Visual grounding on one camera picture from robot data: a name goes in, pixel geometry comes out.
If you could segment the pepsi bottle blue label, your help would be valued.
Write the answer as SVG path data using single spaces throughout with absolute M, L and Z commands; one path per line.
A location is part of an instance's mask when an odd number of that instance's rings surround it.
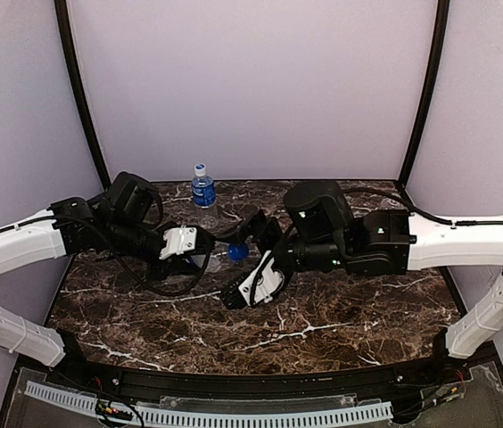
M 202 255 L 193 255 L 190 258 L 190 262 L 197 266 L 198 268 L 202 268 L 205 264 L 204 261 L 206 256 Z M 219 273 L 222 271 L 226 271 L 230 269 L 234 265 L 234 262 L 230 259 L 227 250 L 215 250 L 209 257 L 208 263 L 205 265 L 206 273 Z

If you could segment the small water bottle blue label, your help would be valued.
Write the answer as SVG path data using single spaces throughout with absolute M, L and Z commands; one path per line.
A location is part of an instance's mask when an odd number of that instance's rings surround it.
M 194 178 L 191 187 L 200 226 L 205 229 L 217 227 L 219 214 L 215 181 L 208 175 L 205 164 L 200 163 L 194 166 Z

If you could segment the blue pepsi bottle cap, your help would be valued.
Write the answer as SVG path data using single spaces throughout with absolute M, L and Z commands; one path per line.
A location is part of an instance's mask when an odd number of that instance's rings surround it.
M 246 259 L 249 255 L 249 247 L 246 243 L 229 244 L 227 246 L 228 257 L 233 262 L 239 262 Z

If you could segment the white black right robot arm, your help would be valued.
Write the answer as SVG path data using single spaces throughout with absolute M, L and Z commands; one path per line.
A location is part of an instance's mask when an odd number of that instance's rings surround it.
M 288 228 L 258 211 L 229 232 L 227 243 L 252 239 L 261 259 L 222 290 L 224 305 L 267 303 L 300 272 L 382 276 L 488 265 L 501 267 L 500 276 L 472 310 L 436 335 L 433 354 L 441 361 L 469 358 L 503 327 L 503 216 L 442 218 L 400 201 L 395 210 L 357 217 L 346 196 L 331 180 L 301 182 L 284 195 Z

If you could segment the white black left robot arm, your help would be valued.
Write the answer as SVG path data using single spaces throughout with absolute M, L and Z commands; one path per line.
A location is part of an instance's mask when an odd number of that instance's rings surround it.
M 89 250 L 110 251 L 119 263 L 126 257 L 140 259 L 160 277 L 187 267 L 186 260 L 193 255 L 210 256 L 213 234 L 197 225 L 148 224 L 144 219 L 152 206 L 164 213 L 156 187 L 121 172 L 105 192 L 89 200 L 59 201 L 1 227 L 0 275 Z M 70 339 L 0 306 L 0 347 L 55 367 L 70 353 Z

